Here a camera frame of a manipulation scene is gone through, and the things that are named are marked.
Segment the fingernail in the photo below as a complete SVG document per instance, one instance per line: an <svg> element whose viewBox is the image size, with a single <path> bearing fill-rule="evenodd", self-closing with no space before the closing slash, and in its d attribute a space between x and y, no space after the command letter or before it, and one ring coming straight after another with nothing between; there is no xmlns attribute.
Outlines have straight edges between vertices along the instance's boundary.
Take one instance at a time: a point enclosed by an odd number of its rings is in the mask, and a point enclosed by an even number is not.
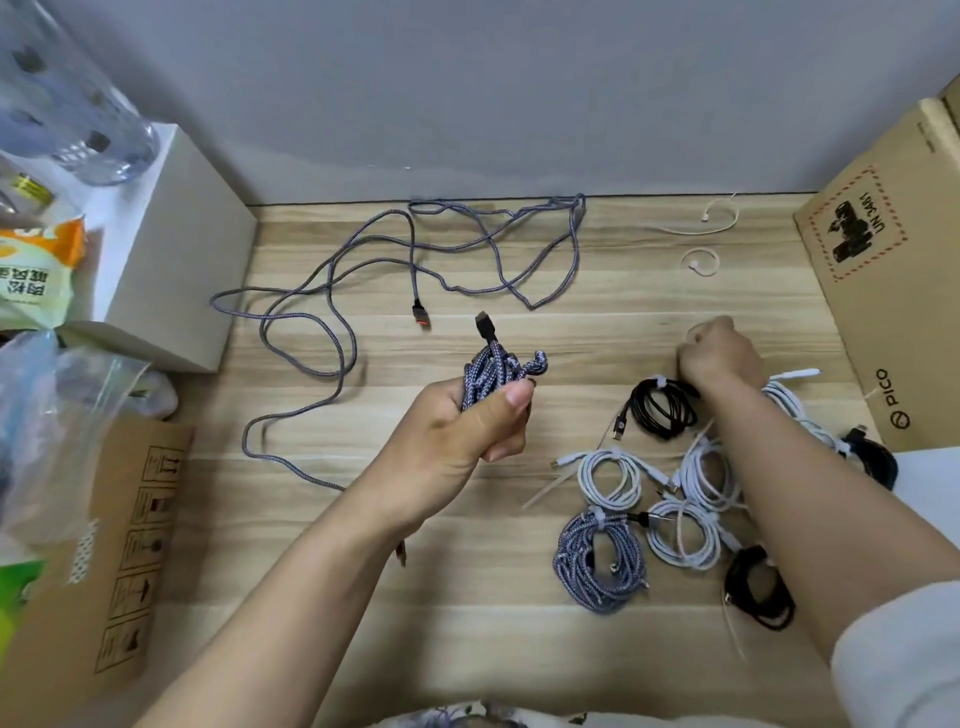
<svg viewBox="0 0 960 728"><path fill-rule="evenodd" d="M504 385L503 393L514 407L525 407L534 396L534 385L526 379Z"/></svg>

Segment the wall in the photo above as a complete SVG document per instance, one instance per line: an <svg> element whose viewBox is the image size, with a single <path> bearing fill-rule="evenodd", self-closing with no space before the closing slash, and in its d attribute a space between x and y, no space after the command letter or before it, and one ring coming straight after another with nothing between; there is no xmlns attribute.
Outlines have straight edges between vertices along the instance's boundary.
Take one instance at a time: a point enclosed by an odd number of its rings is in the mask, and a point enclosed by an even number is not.
<svg viewBox="0 0 960 728"><path fill-rule="evenodd" d="M810 190L960 72L942 0L51 5L249 202Z"/></svg>

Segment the sleeve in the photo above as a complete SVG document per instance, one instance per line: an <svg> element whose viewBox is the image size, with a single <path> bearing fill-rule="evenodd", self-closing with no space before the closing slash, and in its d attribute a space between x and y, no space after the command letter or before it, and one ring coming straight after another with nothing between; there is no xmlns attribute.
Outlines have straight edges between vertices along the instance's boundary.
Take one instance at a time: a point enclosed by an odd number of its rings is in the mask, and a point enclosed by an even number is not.
<svg viewBox="0 0 960 728"><path fill-rule="evenodd" d="M831 668L855 728L960 725L960 581L930 584L855 621Z"/></svg>

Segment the snack bag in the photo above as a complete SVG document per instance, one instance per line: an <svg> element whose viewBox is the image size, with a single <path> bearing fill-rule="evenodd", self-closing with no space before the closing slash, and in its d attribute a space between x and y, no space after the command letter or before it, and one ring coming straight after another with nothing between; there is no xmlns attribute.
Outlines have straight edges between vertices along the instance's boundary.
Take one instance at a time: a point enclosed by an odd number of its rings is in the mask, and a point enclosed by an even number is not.
<svg viewBox="0 0 960 728"><path fill-rule="evenodd" d="M84 256L81 218L52 228L0 230L0 329L55 328L73 298Z"/></svg>

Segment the fist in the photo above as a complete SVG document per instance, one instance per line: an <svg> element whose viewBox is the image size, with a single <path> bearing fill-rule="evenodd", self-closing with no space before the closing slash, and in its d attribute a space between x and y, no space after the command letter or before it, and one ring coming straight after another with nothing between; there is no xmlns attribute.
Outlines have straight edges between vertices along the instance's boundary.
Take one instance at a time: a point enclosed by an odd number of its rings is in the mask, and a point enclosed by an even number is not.
<svg viewBox="0 0 960 728"><path fill-rule="evenodd" d="M349 489L366 490L398 535L409 536L457 497L481 458L523 451L534 386L510 382L461 412L461 379L428 384Z"/></svg>
<svg viewBox="0 0 960 728"><path fill-rule="evenodd" d="M677 348L681 376L708 396L732 379L759 389L767 378L753 343L733 327L730 316L718 316L692 328Z"/></svg>

